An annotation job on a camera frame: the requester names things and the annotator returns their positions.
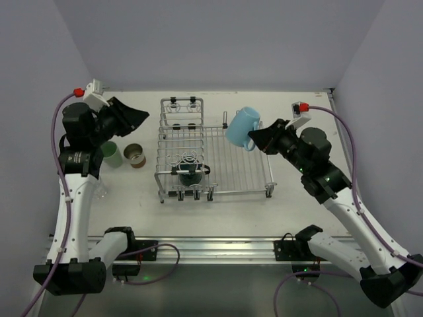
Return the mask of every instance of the red connector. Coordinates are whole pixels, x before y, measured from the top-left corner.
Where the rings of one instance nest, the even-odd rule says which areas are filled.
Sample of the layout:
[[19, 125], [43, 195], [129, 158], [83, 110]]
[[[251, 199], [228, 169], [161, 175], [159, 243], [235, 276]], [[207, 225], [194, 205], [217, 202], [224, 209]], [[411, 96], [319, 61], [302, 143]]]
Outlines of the red connector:
[[75, 97], [80, 98], [84, 95], [84, 90], [82, 88], [73, 89], [73, 94]]
[[300, 112], [307, 112], [309, 111], [309, 104], [306, 104], [305, 102], [302, 102], [301, 104], [299, 104], [299, 111]]

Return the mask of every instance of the dark mug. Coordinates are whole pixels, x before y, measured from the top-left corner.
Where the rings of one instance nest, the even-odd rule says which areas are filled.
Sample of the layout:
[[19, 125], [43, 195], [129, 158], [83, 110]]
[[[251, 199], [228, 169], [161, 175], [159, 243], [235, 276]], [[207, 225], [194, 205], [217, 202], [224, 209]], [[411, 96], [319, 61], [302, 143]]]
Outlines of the dark mug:
[[[201, 168], [201, 163], [199, 163], [194, 157], [188, 156], [183, 162], [181, 162], [178, 166], [179, 170], [189, 170], [189, 173], [179, 174], [179, 181], [182, 185], [186, 187], [190, 187], [194, 184], [199, 184], [202, 179], [201, 173], [196, 173], [196, 170]], [[205, 175], [210, 174], [210, 167], [204, 165], [206, 171], [204, 172]]]

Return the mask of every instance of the cup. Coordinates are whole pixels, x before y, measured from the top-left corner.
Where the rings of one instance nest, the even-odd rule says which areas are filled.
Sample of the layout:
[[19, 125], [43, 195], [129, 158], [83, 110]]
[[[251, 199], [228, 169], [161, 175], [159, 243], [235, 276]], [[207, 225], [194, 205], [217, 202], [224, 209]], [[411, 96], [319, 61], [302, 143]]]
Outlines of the cup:
[[112, 168], [118, 168], [122, 165], [122, 154], [115, 142], [107, 141], [101, 146], [103, 152], [103, 161]]
[[98, 181], [94, 190], [94, 195], [98, 199], [103, 198], [107, 194], [107, 187], [104, 185], [103, 179], [98, 175]]
[[256, 147], [254, 142], [249, 147], [251, 138], [248, 133], [258, 129], [260, 114], [251, 107], [244, 107], [233, 118], [226, 131], [226, 138], [237, 147], [243, 147], [246, 151], [252, 151]]
[[[210, 167], [204, 165], [207, 169], [204, 174], [210, 174]], [[178, 175], [179, 181], [182, 185], [190, 187], [194, 184], [199, 184], [202, 179], [202, 174], [195, 173], [195, 170], [201, 169], [201, 164], [193, 156], [187, 156], [183, 162], [178, 165], [179, 170], [189, 170], [189, 173], [181, 173]]]
[[133, 168], [141, 168], [147, 162], [143, 147], [137, 143], [129, 144], [124, 149], [124, 156], [130, 161]]

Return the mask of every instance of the brown cup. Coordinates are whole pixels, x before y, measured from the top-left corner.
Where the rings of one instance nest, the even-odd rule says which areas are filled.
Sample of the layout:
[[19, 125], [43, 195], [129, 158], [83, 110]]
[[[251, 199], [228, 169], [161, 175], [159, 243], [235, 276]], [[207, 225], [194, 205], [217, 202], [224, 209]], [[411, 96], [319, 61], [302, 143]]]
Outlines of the brown cup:
[[141, 168], [147, 162], [143, 147], [137, 143], [129, 144], [124, 149], [124, 156], [129, 160], [133, 168]]

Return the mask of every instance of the mug handle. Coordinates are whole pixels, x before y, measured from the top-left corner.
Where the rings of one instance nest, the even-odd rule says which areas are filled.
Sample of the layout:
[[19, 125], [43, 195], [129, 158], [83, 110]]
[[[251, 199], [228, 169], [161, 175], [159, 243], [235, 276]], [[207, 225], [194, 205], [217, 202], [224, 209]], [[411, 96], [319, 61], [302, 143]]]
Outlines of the mug handle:
[[[253, 123], [253, 125], [252, 125], [252, 129], [255, 131], [255, 130], [258, 130], [258, 122], [254, 122]], [[255, 149], [255, 147], [256, 147], [256, 144], [254, 143], [254, 142], [252, 142], [252, 147], [249, 147], [249, 143], [250, 143], [250, 138], [249, 138], [249, 140], [248, 141], [245, 141], [244, 142], [244, 149], [246, 150], [246, 151], [248, 151], [248, 152], [251, 152], [252, 150], [254, 150]]]
[[204, 165], [204, 168], [206, 169], [206, 170], [204, 171], [204, 175], [208, 175], [208, 174], [210, 174], [210, 172], [212, 171], [208, 165]]

